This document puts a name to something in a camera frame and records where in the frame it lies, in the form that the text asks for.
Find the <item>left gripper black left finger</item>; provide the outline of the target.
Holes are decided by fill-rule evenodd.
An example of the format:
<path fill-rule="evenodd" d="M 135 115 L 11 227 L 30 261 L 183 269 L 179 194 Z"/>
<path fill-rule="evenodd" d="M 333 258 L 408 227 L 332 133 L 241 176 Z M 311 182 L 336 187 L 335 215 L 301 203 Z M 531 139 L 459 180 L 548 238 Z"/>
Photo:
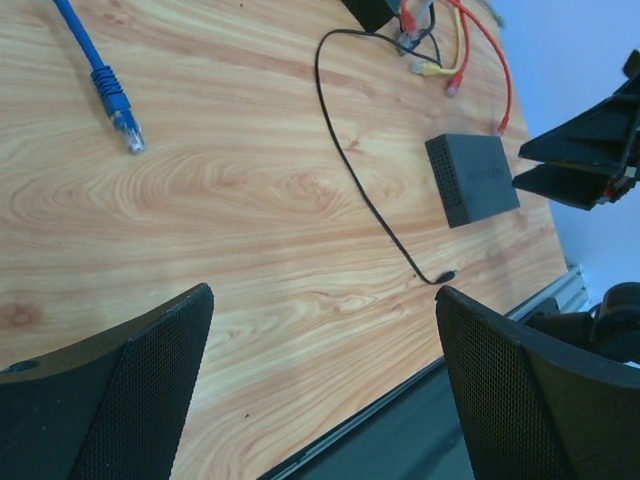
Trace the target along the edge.
<path fill-rule="evenodd" d="M 1 372 L 4 479 L 167 479 L 214 311 L 201 283 Z"/>

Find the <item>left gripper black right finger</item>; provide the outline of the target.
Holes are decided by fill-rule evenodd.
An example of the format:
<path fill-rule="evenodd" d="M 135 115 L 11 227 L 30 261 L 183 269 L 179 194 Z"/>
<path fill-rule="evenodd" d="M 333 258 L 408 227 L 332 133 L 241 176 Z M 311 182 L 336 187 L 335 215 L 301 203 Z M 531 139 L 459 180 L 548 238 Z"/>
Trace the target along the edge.
<path fill-rule="evenodd" d="M 635 479 L 639 365 L 579 348 L 445 286 L 436 319 L 474 475 Z"/>

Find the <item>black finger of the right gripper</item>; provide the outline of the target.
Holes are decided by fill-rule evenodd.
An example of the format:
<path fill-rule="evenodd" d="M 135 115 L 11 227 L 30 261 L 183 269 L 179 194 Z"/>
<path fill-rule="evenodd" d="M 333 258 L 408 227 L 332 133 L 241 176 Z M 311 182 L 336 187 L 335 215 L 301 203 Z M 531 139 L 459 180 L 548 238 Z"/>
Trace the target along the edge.
<path fill-rule="evenodd" d="M 639 132 L 639 78 L 627 80 L 597 105 L 541 134 L 519 156 L 544 163 L 613 168 Z"/>
<path fill-rule="evenodd" d="M 630 191 L 629 178 L 612 178 L 549 164 L 540 164 L 517 175 L 512 185 L 516 189 L 582 210 L 615 203 Z"/>

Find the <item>black network switch box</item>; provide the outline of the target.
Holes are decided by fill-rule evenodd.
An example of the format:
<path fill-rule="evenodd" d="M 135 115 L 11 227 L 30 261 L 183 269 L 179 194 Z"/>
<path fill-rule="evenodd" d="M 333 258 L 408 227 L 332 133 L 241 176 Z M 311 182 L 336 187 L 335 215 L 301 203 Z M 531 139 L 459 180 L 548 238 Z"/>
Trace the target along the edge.
<path fill-rule="evenodd" d="M 450 228 L 520 207 L 499 137 L 442 134 L 425 149 Z"/>

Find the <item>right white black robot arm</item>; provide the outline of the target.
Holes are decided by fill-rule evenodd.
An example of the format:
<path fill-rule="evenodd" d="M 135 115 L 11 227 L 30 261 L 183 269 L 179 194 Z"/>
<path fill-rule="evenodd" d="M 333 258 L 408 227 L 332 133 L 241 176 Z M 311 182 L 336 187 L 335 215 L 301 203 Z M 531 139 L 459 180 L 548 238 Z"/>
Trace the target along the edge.
<path fill-rule="evenodd" d="M 519 156 L 537 165 L 512 185 L 589 211 L 620 200 L 639 183 L 639 74 L 596 106 L 526 142 Z M 596 310 L 530 323 L 606 358 L 639 365 L 639 284 L 611 287 Z"/>

